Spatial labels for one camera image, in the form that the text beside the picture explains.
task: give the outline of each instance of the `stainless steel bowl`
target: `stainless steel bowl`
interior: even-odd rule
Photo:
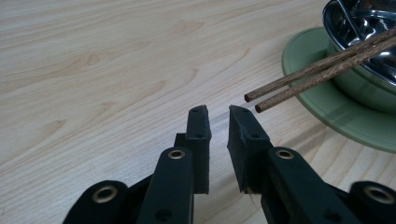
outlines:
[[[394,12],[357,7],[357,2],[352,5],[350,14],[363,39],[396,26]],[[323,9],[323,25],[331,38],[328,54],[360,41],[336,1]],[[373,109],[396,114],[396,48],[382,52],[346,75],[334,81],[348,96]]]

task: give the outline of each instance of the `plate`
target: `plate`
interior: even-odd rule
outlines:
[[[323,27],[295,35],[285,47],[285,76],[326,57],[329,36]],[[373,110],[344,95],[332,81],[297,97],[315,117],[340,134],[368,147],[396,153],[396,116]]]

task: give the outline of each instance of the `pair of chopsticks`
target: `pair of chopsticks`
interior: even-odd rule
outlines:
[[[396,29],[387,30],[380,35],[373,36],[372,38],[361,41],[357,45],[349,47],[345,50],[341,50],[330,57],[315,62],[306,68],[290,74],[289,76],[282,77],[274,82],[259,87],[258,89],[245,94],[245,100],[247,102],[253,101],[264,96],[265,94],[287,86],[296,80],[322,71],[319,74],[307,79],[306,81],[290,87],[287,90],[282,91],[257,104],[255,106],[256,111],[261,113],[262,111],[282,103],[303,91],[315,87],[318,84],[331,79],[332,77],[342,74],[352,67],[364,63],[365,61],[373,58],[375,55],[395,46]]]

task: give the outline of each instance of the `metal ring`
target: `metal ring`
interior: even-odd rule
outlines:
[[[174,160],[179,160],[183,158],[186,153],[182,150],[172,150],[168,153],[168,157]]]
[[[364,188],[364,192],[373,200],[379,203],[395,203],[395,198],[393,195],[389,194],[387,191],[374,187],[374,186],[367,186]]]
[[[96,203],[107,203],[115,198],[117,189],[112,185],[106,185],[99,188],[93,195],[92,199]]]
[[[294,155],[291,152],[283,149],[278,150],[276,155],[285,160],[291,160],[294,158]]]

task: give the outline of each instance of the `light wood surface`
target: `light wood surface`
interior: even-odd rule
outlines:
[[[106,179],[132,186],[207,105],[210,194],[195,223],[265,223],[239,193],[228,106],[282,77],[293,35],[321,25],[324,0],[0,2],[0,222],[62,223]],[[276,146],[298,150],[330,184],[396,189],[396,156],[328,128],[297,99],[256,114]]]

